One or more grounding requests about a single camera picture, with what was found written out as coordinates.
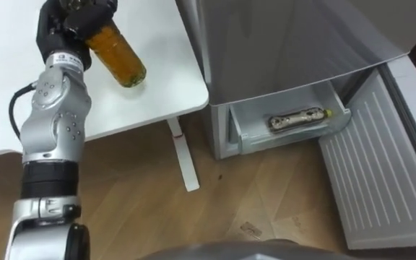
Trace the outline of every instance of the refrigerator door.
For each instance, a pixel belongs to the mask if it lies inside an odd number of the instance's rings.
[[[414,0],[176,0],[219,105],[309,85],[408,53]]]
[[[347,107],[347,127],[319,140],[347,245],[416,246],[416,68],[375,68]]]

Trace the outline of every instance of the robotic arm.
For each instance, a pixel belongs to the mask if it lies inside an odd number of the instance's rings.
[[[85,4],[102,5],[99,9],[112,16],[116,11],[116,1],[98,0],[47,0],[40,11],[36,41],[45,71],[32,84],[32,112],[20,131],[22,190],[6,260],[90,258],[88,229],[75,223],[81,216],[78,163],[91,109],[83,81],[91,57],[77,32],[93,31],[100,23],[84,23],[82,17],[90,14],[82,11]]]

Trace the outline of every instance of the gray cabinet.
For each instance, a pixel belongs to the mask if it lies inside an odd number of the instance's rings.
[[[320,82],[208,107],[218,158],[319,138],[351,249],[416,246],[416,68],[408,56],[366,71],[344,104]],[[267,115],[331,109],[318,125],[272,134]]]

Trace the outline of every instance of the gray object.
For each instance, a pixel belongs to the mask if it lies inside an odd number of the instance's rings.
[[[349,256],[300,246],[289,240],[268,240],[264,242],[224,242],[172,248],[153,253],[142,260],[351,260]]]
[[[339,77],[408,53],[414,0],[177,0],[210,104]]]
[[[278,133],[300,126],[309,126],[311,124],[321,123],[331,114],[332,112],[330,110],[322,110],[321,108],[309,108],[285,115],[271,116],[267,120],[267,123],[269,124],[269,129],[272,132]]]
[[[65,205],[79,206],[75,196],[58,198],[20,199],[14,204],[12,228],[6,250],[6,260],[49,259],[64,260],[71,223],[62,220]],[[46,220],[36,228],[18,232],[23,222]]]

